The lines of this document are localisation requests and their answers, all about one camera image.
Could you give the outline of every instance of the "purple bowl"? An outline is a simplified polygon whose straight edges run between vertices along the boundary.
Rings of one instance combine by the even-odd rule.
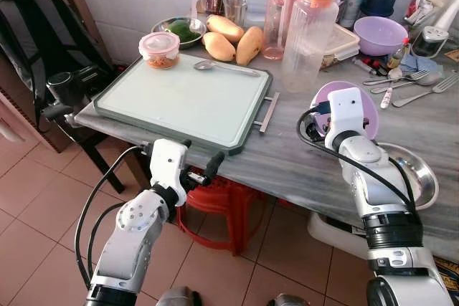
[[[395,53],[408,37],[407,30],[397,22],[376,16],[360,18],[354,32],[360,37],[360,51],[375,57]]]

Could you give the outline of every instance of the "plastic bottle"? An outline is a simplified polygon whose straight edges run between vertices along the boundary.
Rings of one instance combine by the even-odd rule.
[[[287,91],[306,91],[316,80],[338,10],[334,0],[295,1],[282,61]]]
[[[268,59],[282,59],[290,15],[295,0],[268,0],[262,54]]]
[[[403,46],[401,46],[394,54],[392,54],[389,58],[389,61],[387,61],[388,68],[393,69],[395,67],[398,67],[398,65],[403,59],[405,52],[407,51],[409,41],[410,39],[408,39],[408,37],[405,37],[403,39]]]

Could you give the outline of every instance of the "yellow mango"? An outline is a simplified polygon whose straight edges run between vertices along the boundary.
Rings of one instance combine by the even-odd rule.
[[[242,36],[236,50],[236,62],[247,66],[257,56],[263,46],[263,30],[259,27],[250,27]]]
[[[244,29],[223,16],[211,14],[207,17],[207,28],[211,32],[219,32],[231,43],[237,43],[244,34]]]
[[[207,32],[202,37],[202,42],[211,57],[220,61],[232,61],[236,55],[236,49],[222,34]]]

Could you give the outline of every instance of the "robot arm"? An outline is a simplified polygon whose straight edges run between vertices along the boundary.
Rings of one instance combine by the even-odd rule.
[[[185,169],[187,147],[170,140],[155,141],[151,153],[152,187],[126,202],[116,215],[115,230],[105,244],[86,298],[89,306],[129,306],[141,291],[151,249],[163,224],[186,193],[215,176],[223,153],[207,164],[204,176]]]
[[[360,90],[333,91],[328,100],[331,122],[326,147],[371,169],[409,198],[402,174],[366,137]],[[368,262],[376,275],[367,287],[369,305],[452,306],[432,254],[422,246],[419,217],[380,181],[343,160],[340,164],[364,223]]]

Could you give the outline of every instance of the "tiled floor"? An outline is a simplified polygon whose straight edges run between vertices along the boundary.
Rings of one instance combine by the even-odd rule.
[[[73,253],[77,217],[100,173],[76,145],[56,154],[26,136],[21,144],[0,139],[0,306],[81,305],[85,287]],[[113,162],[113,139],[99,149]],[[90,226],[109,205],[136,195],[139,187],[126,164],[118,177],[127,190],[118,195],[105,184],[90,208],[82,231],[86,257]],[[255,204],[251,221],[261,212]],[[188,212],[191,227],[203,236],[224,239],[224,219]],[[102,222],[94,262],[114,223]],[[366,262],[318,242],[306,230],[308,212],[269,199],[262,226],[240,257],[208,249],[167,224],[153,256],[137,305],[155,305],[161,294],[188,285],[202,294],[204,306],[265,306],[281,292],[312,306],[366,305],[371,277]]]

